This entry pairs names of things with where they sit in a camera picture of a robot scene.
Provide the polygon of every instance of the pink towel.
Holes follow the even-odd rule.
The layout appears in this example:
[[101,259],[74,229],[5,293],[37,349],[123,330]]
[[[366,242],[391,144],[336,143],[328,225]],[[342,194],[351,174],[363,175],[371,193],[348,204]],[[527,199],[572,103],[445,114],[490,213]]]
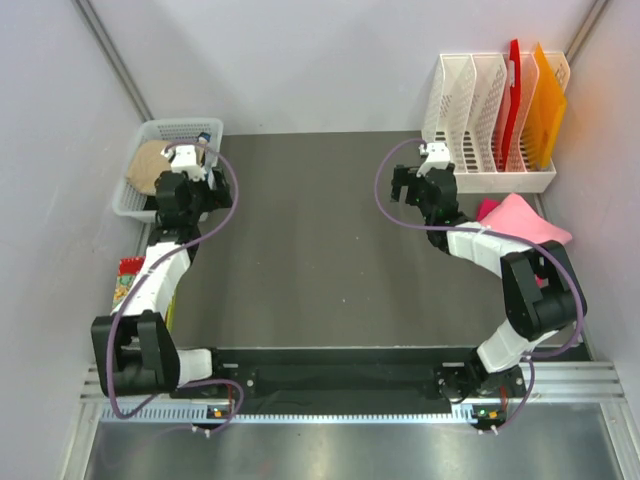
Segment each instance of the pink towel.
[[490,198],[485,198],[480,204],[480,206],[478,207],[478,215],[476,215],[476,222],[482,221],[484,217],[489,215],[499,206],[500,206],[499,201],[491,200]]
[[516,193],[505,198],[499,207],[479,222],[497,232],[517,235],[535,243],[555,240],[566,245],[572,239],[569,232],[541,218],[526,200]]

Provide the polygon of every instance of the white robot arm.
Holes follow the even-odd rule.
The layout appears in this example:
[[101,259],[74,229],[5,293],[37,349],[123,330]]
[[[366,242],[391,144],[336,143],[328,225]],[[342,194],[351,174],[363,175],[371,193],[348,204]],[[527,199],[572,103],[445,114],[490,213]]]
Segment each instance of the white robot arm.
[[[130,290],[134,296],[122,312],[114,345],[117,395],[172,392],[188,382],[209,378],[214,372],[211,350],[177,350],[166,329],[163,317],[180,278],[191,266],[197,246],[169,253],[200,236],[198,221],[203,213],[228,208],[232,200],[222,170],[206,157],[201,163],[195,146],[180,145],[163,154],[169,159],[171,170],[156,181],[156,225],[149,236],[144,264]],[[152,271],[162,257],[167,258]],[[145,281],[135,288],[143,277]],[[110,315],[97,317],[91,327],[105,395],[107,339],[114,314],[123,302]]]
[[[443,252],[469,260],[502,278],[507,319],[473,351],[466,364],[471,384],[486,390],[492,376],[515,368],[525,353],[572,323],[576,318],[575,302],[565,279],[539,252],[520,242],[487,235],[485,231],[490,227],[469,221],[458,210],[454,165],[449,162],[446,145],[430,143],[421,146],[420,153],[426,157],[422,165],[395,167],[391,200],[399,201],[402,187],[408,187],[405,202],[420,209],[426,225],[477,230],[428,231],[427,236]],[[541,246],[578,285],[562,245],[546,242]],[[538,277],[545,282],[542,286]],[[582,292],[580,295],[586,312]]]

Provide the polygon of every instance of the work surface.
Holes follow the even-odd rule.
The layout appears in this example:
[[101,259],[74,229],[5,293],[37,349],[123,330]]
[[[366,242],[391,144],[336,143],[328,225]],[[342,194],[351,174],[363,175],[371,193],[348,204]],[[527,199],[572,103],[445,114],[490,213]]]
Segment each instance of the work surface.
[[[205,242],[180,282],[179,346],[477,345],[504,321],[500,279],[387,220],[373,181],[385,154],[417,132],[225,137],[240,182],[238,210]],[[416,207],[389,211],[422,223]],[[485,195],[461,195],[475,217]],[[226,214],[202,224],[213,228]]]
[[210,440],[188,428],[154,438],[167,428],[101,424],[86,480],[622,478],[598,405],[528,406],[497,438],[466,425],[232,425]]

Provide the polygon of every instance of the light gray wall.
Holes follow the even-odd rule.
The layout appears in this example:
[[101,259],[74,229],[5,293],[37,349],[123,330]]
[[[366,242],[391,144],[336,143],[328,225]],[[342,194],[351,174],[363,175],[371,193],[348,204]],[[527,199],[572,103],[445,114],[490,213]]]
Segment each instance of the light gray wall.
[[109,206],[139,120],[70,1],[0,26],[0,478],[51,479],[139,230]]
[[94,0],[158,118],[419,130],[440,53],[563,50],[592,0]]
[[611,2],[577,58],[545,194],[587,295],[597,354],[615,362],[640,423],[640,3]]

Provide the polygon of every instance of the white plastic basket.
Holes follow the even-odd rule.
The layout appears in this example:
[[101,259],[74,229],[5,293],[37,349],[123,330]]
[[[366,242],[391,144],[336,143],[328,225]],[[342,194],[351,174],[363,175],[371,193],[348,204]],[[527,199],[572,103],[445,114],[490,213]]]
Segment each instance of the white plastic basket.
[[[562,53],[547,54],[558,82],[566,87],[569,66]],[[440,55],[427,104],[422,138],[445,142],[456,165],[461,193],[542,193],[556,175],[553,163],[544,171],[529,165],[520,137],[538,81],[531,54],[522,55],[522,97],[507,159],[498,172],[493,158],[493,132],[506,88],[504,55]]]
[[471,55],[440,55],[422,138],[426,142],[446,141],[456,173],[466,172],[462,144],[475,83],[476,69]]
[[[129,147],[127,168],[133,161],[140,145],[149,140],[195,142],[198,139],[198,135],[201,132],[205,132],[211,135],[211,148],[218,152],[222,143],[222,129],[222,121],[217,118],[169,118],[145,122],[140,126]],[[214,160],[213,158],[206,159],[207,162],[213,162]],[[144,223],[153,223],[156,212],[155,210],[143,210],[146,201],[147,195],[138,192],[129,185],[123,175],[116,187],[111,205],[116,215],[135,218]],[[200,217],[200,221],[204,221],[206,218],[207,214],[203,214]]]

